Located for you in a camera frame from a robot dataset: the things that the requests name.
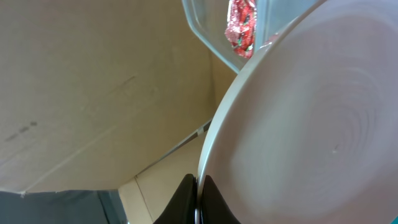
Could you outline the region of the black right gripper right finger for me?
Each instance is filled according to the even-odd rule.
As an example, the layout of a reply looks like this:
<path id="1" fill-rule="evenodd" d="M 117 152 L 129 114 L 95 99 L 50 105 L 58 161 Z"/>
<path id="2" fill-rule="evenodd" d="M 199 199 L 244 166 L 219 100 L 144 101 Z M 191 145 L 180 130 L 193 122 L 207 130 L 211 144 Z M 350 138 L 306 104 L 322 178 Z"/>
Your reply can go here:
<path id="1" fill-rule="evenodd" d="M 201 224 L 241 224 L 234 216 L 213 179 L 207 175 L 200 199 Z"/>

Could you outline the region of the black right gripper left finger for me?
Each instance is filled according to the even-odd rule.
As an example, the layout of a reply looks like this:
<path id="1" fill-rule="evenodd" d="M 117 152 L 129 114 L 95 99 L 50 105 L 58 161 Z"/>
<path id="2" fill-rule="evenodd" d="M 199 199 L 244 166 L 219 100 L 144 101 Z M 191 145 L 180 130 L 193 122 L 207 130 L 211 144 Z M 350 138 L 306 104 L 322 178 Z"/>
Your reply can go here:
<path id="1" fill-rule="evenodd" d="M 196 200 L 196 178 L 186 174 L 154 224 L 194 224 Z"/>

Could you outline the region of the large white plate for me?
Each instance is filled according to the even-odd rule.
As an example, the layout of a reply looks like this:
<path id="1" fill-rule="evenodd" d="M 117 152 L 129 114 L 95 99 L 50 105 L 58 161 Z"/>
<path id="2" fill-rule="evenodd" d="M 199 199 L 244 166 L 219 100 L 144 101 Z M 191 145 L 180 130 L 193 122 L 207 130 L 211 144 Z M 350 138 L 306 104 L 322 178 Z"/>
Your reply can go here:
<path id="1" fill-rule="evenodd" d="M 208 130 L 240 223 L 397 220 L 397 2 L 317 1 L 241 69 Z"/>

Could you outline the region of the red snack wrapper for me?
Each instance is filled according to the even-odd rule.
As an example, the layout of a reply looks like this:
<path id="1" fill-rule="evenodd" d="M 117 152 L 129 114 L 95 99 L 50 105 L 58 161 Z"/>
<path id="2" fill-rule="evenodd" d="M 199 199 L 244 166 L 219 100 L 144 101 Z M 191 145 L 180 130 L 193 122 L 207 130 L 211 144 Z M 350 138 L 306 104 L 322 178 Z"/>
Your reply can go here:
<path id="1" fill-rule="evenodd" d="M 251 58 L 254 53 L 256 22 L 255 0 L 229 0 L 224 34 L 240 57 Z"/>

